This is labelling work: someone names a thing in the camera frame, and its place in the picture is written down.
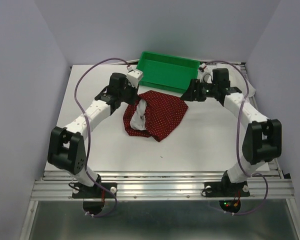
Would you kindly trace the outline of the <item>red polka dot skirt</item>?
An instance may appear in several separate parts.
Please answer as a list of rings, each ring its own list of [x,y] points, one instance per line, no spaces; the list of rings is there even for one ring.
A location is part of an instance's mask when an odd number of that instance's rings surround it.
[[[188,108],[177,96],[149,90],[139,94],[134,105],[127,106],[124,129],[129,136],[161,142],[179,126]]]

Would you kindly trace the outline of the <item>white skirt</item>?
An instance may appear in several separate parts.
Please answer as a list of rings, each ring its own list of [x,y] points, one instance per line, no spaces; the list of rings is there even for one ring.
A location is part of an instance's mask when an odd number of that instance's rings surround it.
[[[231,84],[235,87],[238,87],[244,95],[247,94],[248,89],[247,98],[252,98],[256,93],[256,89],[249,81],[246,68],[241,65],[236,65],[236,67],[240,70],[240,72],[238,72],[237,70],[232,71],[233,82]]]

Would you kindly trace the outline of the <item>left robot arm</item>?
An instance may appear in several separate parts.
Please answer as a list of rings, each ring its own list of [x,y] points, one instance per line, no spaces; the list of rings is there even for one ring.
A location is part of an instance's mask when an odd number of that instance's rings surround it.
[[[90,197],[101,193],[100,176],[88,167],[85,140],[91,143],[92,131],[116,111],[121,103],[133,105],[138,98],[140,70],[127,74],[112,73],[109,84],[94,98],[91,105],[74,121],[64,127],[52,129],[47,161],[60,170],[71,174]]]

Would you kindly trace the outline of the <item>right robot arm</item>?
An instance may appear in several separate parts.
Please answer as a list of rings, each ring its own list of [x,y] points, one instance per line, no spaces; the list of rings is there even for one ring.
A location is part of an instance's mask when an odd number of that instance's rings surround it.
[[[282,124],[261,114],[245,100],[242,91],[231,86],[229,71],[217,68],[212,71],[211,82],[192,79],[181,99],[188,102],[204,102],[214,98],[237,118],[237,127],[244,127],[245,136],[236,164],[228,169],[220,182],[221,192],[232,195],[238,184],[247,180],[264,163],[282,154]]]

